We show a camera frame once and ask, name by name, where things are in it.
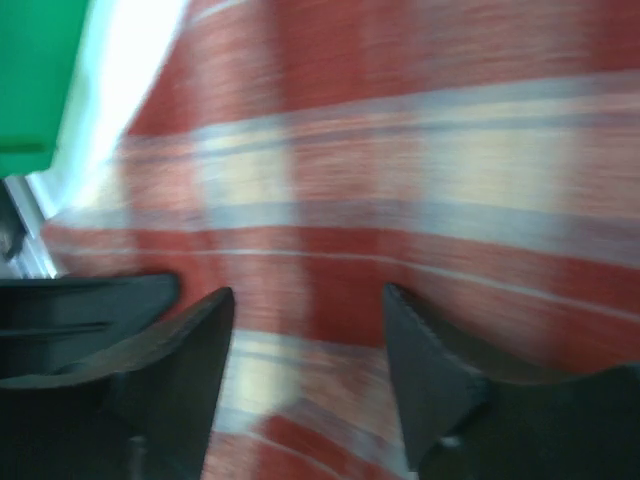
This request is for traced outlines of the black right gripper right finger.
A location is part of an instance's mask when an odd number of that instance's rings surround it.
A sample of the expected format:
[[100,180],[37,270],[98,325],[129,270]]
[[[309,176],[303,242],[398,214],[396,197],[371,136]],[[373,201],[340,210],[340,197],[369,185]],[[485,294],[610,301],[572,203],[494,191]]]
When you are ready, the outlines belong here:
[[538,366],[388,284],[386,352],[407,464],[422,479],[635,479],[639,368]]

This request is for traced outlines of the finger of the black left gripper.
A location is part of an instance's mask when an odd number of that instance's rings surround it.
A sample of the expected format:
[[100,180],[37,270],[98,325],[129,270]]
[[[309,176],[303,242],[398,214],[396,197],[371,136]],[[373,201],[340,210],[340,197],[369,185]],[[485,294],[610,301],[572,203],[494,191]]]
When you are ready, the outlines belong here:
[[1,282],[1,377],[56,373],[133,336],[176,304],[173,273]]

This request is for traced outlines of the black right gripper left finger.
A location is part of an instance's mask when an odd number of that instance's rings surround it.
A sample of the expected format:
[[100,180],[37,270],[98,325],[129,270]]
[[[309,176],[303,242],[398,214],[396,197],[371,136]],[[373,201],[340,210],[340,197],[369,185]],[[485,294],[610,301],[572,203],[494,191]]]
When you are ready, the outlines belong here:
[[56,373],[2,380],[2,478],[200,478],[234,310],[222,287]]

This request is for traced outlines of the red plaid skirt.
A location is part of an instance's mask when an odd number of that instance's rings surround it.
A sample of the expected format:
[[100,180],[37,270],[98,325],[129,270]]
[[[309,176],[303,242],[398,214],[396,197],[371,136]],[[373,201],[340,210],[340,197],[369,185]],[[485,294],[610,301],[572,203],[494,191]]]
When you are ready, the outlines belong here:
[[222,286],[207,479],[404,479],[381,291],[518,356],[639,357],[635,1],[193,1],[48,221],[74,274]]

